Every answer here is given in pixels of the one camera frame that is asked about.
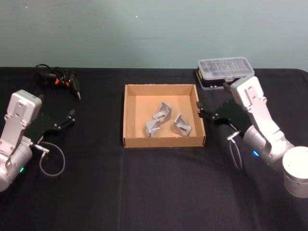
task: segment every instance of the plastic storage box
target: plastic storage box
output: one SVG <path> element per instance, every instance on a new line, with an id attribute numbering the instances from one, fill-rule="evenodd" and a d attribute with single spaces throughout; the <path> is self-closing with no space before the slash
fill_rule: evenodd
<path id="1" fill-rule="evenodd" d="M 245 57 L 203 59 L 198 62 L 197 77 L 203 90 L 223 89 L 225 82 L 254 76 L 255 72 Z"/>

